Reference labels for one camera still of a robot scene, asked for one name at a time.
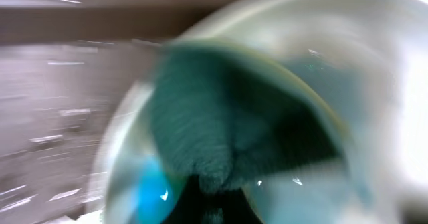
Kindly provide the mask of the green scrubbing sponge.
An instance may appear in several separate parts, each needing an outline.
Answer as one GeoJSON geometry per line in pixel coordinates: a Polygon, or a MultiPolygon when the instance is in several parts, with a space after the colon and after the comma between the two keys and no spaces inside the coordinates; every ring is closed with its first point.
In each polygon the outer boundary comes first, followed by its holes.
{"type": "Polygon", "coordinates": [[[266,175],[344,159],[348,133],[290,70],[246,47],[213,39],[163,47],[150,127],[166,165],[204,193],[266,175]]]}

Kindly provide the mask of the white plate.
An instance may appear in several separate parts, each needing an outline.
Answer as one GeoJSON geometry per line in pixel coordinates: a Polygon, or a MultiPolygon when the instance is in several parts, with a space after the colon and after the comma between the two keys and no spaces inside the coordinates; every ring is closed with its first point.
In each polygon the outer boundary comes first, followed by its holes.
{"type": "Polygon", "coordinates": [[[427,0],[240,0],[106,130],[101,223],[426,223],[427,0]]]}

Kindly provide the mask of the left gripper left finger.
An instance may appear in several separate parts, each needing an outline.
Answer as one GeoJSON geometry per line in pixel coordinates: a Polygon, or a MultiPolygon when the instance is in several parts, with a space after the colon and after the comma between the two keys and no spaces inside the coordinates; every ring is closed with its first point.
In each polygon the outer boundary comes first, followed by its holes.
{"type": "Polygon", "coordinates": [[[198,177],[189,177],[177,204],[163,224],[212,223],[212,197],[200,190],[198,177]]]}

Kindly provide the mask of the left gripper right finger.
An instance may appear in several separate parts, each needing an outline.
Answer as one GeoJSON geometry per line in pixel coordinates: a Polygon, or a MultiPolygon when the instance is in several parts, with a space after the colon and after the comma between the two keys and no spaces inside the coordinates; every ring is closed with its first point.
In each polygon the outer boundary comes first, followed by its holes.
{"type": "Polygon", "coordinates": [[[262,224],[241,189],[217,193],[213,197],[213,206],[214,223],[262,224]]]}

